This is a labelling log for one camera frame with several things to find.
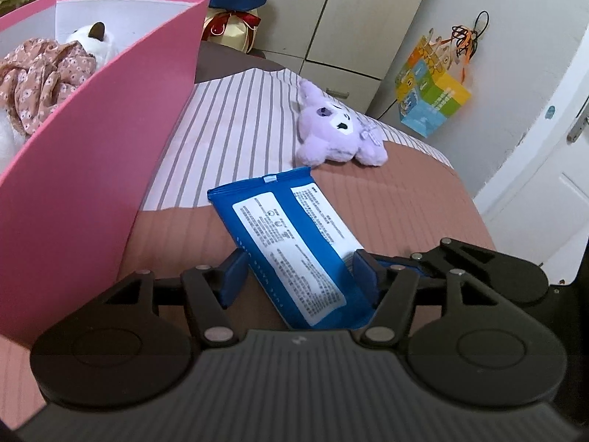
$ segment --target mattress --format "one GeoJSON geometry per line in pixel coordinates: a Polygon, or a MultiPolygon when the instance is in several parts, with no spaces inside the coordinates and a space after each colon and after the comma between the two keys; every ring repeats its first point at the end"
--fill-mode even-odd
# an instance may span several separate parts
{"type": "MultiPolygon", "coordinates": [[[[198,264],[215,266],[232,252],[235,244],[206,190],[294,167],[298,78],[276,63],[203,42],[195,87],[135,218],[120,277],[138,269],[177,276],[198,264]]],[[[389,155],[384,166],[328,162],[311,173],[360,243],[388,256],[427,251],[445,236],[493,248],[448,160],[396,129],[379,123],[379,131],[389,155]]],[[[160,315],[186,329],[178,308],[160,308],[160,315]]],[[[251,275],[228,315],[240,335],[285,327],[251,275]]],[[[418,308],[415,324],[438,316],[436,308],[418,308]]],[[[28,351],[5,339],[0,393],[0,418],[11,427],[43,405],[28,351]]]]}

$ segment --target pink box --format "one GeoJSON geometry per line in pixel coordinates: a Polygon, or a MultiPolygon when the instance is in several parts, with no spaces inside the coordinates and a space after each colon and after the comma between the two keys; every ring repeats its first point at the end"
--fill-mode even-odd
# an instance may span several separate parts
{"type": "Polygon", "coordinates": [[[103,21],[120,54],[0,175],[0,333],[24,345],[110,287],[194,87],[208,0],[38,0],[0,18],[0,55],[103,21]]]}

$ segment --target brown ear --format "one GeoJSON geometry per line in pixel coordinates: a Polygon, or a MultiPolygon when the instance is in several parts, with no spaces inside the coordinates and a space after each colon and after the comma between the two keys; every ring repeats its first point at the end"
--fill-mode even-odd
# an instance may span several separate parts
{"type": "Polygon", "coordinates": [[[88,32],[88,36],[98,41],[104,41],[104,23],[102,21],[94,23],[88,32]]]}

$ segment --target striped bedsheet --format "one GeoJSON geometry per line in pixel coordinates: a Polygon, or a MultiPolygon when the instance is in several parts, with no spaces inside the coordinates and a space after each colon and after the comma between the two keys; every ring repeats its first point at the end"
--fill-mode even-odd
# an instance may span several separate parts
{"type": "MultiPolygon", "coordinates": [[[[288,69],[250,69],[195,85],[146,194],[142,210],[206,206],[207,191],[233,181],[288,171],[300,144],[300,77],[288,69]]],[[[376,122],[382,139],[450,166],[431,146],[376,122]]]]}

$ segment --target red bow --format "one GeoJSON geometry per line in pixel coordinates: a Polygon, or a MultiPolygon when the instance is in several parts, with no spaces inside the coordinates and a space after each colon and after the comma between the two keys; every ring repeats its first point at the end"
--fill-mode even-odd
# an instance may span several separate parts
{"type": "Polygon", "coordinates": [[[208,25],[205,26],[204,31],[202,32],[202,41],[207,41],[211,36],[221,36],[223,33],[225,33],[225,28],[227,28],[229,18],[232,16],[237,16],[241,21],[243,21],[243,23],[246,24],[248,28],[248,40],[250,38],[253,39],[253,31],[258,25],[260,25],[260,18],[245,11],[221,11],[220,13],[217,13],[215,16],[213,16],[213,18],[211,18],[211,20],[208,22],[208,25]]]}

